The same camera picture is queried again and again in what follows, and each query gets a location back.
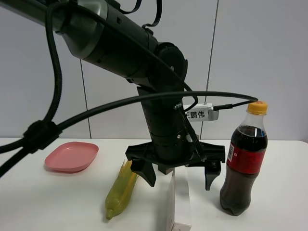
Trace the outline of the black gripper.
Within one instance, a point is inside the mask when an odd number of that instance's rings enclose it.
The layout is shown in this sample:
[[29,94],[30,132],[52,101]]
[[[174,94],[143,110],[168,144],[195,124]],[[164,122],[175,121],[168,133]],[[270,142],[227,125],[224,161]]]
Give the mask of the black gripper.
[[151,141],[129,146],[125,152],[132,160],[131,171],[154,187],[156,175],[152,164],[165,167],[205,166],[205,190],[209,191],[213,181],[221,174],[221,163],[225,162],[225,147],[199,141],[197,151],[188,141],[187,132],[180,131],[169,136],[150,133]]

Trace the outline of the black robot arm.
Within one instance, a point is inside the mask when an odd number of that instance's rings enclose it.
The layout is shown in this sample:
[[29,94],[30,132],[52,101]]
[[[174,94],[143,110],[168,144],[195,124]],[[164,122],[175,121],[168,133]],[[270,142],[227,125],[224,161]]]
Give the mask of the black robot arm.
[[[19,141],[0,151],[17,153],[0,168],[2,175],[28,154],[46,148],[68,127],[91,116],[132,103],[141,103],[151,141],[130,146],[126,157],[131,170],[154,186],[153,164],[166,173],[173,167],[204,167],[205,188],[220,175],[225,159],[222,146],[198,141],[183,106],[184,96],[208,96],[185,83],[188,62],[172,43],[158,42],[149,26],[127,18],[113,0],[3,0],[1,6],[46,29],[55,85],[51,105],[43,120],[29,126]],[[60,124],[53,122],[62,92],[62,72],[54,41],[60,34],[73,56],[125,78],[137,85],[138,96],[85,111]]]

